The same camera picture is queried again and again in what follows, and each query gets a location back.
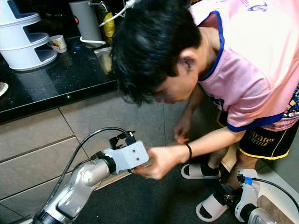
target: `wire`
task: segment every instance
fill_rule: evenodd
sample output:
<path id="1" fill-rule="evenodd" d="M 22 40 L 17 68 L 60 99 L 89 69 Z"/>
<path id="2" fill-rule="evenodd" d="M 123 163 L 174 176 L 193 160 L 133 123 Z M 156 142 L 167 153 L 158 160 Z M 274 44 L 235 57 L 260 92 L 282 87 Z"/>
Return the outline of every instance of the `wire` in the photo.
<path id="1" fill-rule="evenodd" d="M 97 130 L 97 131 L 91 133 L 91 134 L 88 135 L 85 139 L 83 139 L 83 141 L 77 146 L 77 148 L 75 149 L 74 153 L 71 155 L 71 158 L 70 158 L 68 164 L 66 165 L 66 167 L 65 167 L 65 169 L 64 169 L 64 171 L 63 171 L 63 173 L 61 174 L 61 176 L 60 176 L 60 178 L 59 178 L 57 184 L 55 185 L 55 187 L 54 187 L 52 193 L 50 194 L 49 198 L 47 199 L 45 205 L 46 205 L 46 204 L 47 204 L 47 203 L 54 197 L 54 195 L 56 194 L 58 188 L 60 187 L 60 185 L 61 185 L 61 183 L 62 183 L 62 181 L 63 181 L 63 179 L 64 179 L 64 177 L 65 177 L 65 175 L 66 175 L 66 173 L 67 173 L 67 171 L 69 170 L 69 168 L 70 168 L 70 166 L 71 166 L 71 163 L 72 163 L 73 160 L 75 159 L 75 157 L 76 157 L 76 155 L 77 155 L 79 149 L 84 145 L 84 143 L 85 143 L 87 140 L 89 140 L 92 136 L 94 136 L 94 135 L 96 135 L 96 134 L 98 134 L 98 133 L 100 133 L 100 132 L 108 131 L 108 130 L 116 130 L 116 131 L 120 131 L 120 132 L 125 133 L 127 137 L 130 136 L 130 135 L 129 135 L 124 129 L 122 129 L 122 128 L 119 128 L 119 127 L 104 127 L 104 128 L 101 128 L 101 129 L 99 129 L 99 130 Z"/>
<path id="2" fill-rule="evenodd" d="M 89 158 L 89 159 L 87 159 L 87 160 L 84 160 L 84 161 L 78 163 L 78 164 L 74 167 L 73 170 L 75 170 L 76 168 L 78 168 L 78 166 L 80 166 L 80 165 L 82 165 L 83 163 L 86 163 L 86 162 L 88 162 L 88 161 L 90 161 L 90 160 L 92 160 L 92 159 Z"/>
<path id="3" fill-rule="evenodd" d="M 278 186 L 277 184 L 274 184 L 270 181 L 266 181 L 266 180 L 263 180 L 263 179 L 258 179 L 258 178 L 252 178 L 253 181 L 260 181 L 260 182 L 264 182 L 264 183 L 267 183 L 267 184 L 270 184 L 270 185 L 273 185 L 274 187 L 277 187 L 278 189 L 280 189 L 281 191 L 283 191 L 286 195 L 288 195 L 290 197 L 290 199 L 294 202 L 297 210 L 298 210 L 298 213 L 299 213 L 299 206 L 296 202 L 296 200 L 290 195 L 289 192 L 287 192 L 285 189 L 283 189 L 282 187 Z"/>
<path id="4" fill-rule="evenodd" d="M 127 10 L 127 7 L 124 7 L 118 14 L 116 14 L 115 16 L 111 17 L 110 19 L 106 20 L 105 22 L 102 22 L 99 27 L 104 26 L 106 23 L 114 20 L 116 17 L 119 17 L 121 14 L 123 14 L 125 11 Z"/>
<path id="5" fill-rule="evenodd" d="M 84 43 L 100 43 L 100 44 L 106 44 L 105 41 L 90 41 L 90 40 L 84 40 L 82 37 L 80 37 L 80 41 Z"/>

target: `bracelet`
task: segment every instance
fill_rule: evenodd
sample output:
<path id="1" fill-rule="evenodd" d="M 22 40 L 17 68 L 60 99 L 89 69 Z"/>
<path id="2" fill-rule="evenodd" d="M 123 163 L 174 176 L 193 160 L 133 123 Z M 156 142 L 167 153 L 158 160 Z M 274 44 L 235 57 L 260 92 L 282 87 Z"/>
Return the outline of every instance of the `bracelet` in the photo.
<path id="1" fill-rule="evenodd" d="M 189 146 L 189 144 L 185 144 L 187 147 L 188 147 L 188 149 L 189 149 L 189 159 L 188 159 L 188 161 L 192 158 L 192 150 L 191 150 L 191 147 Z"/>

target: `hand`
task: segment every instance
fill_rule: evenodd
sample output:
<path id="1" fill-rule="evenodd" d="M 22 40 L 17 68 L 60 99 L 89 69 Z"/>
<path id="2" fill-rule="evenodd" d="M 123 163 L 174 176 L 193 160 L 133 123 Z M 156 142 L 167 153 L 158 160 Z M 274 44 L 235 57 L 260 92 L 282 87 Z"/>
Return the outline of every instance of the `hand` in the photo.
<path id="1" fill-rule="evenodd" d="M 191 128 L 191 116 L 183 115 L 174 128 L 174 138 L 178 144 L 184 144 L 189 140 L 188 134 Z"/>
<path id="2" fill-rule="evenodd" d="M 173 167 L 188 159 L 188 148 L 185 146 L 156 147 L 148 150 L 151 165 L 140 165 L 134 169 L 135 174 L 140 174 L 149 179 L 162 179 Z"/>

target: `blue connector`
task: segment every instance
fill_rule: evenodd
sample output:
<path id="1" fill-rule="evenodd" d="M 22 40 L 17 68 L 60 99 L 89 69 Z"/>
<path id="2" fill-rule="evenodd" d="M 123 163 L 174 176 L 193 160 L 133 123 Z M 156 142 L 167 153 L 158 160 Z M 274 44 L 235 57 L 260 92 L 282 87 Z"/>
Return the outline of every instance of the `blue connector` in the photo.
<path id="1" fill-rule="evenodd" d="M 252 178 L 250 178 L 250 177 L 245 177 L 245 183 L 252 184 Z"/>

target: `granite countertop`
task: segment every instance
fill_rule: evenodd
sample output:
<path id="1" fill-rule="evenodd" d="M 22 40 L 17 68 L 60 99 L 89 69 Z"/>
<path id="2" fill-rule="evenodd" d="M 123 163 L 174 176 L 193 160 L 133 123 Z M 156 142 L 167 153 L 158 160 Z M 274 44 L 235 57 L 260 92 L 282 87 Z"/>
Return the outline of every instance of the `granite countertop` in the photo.
<path id="1" fill-rule="evenodd" d="M 0 97 L 1 124 L 116 90 L 92 49 L 78 38 L 66 43 L 65 53 L 36 70 L 14 71 L 1 58 L 0 81 L 9 85 Z"/>

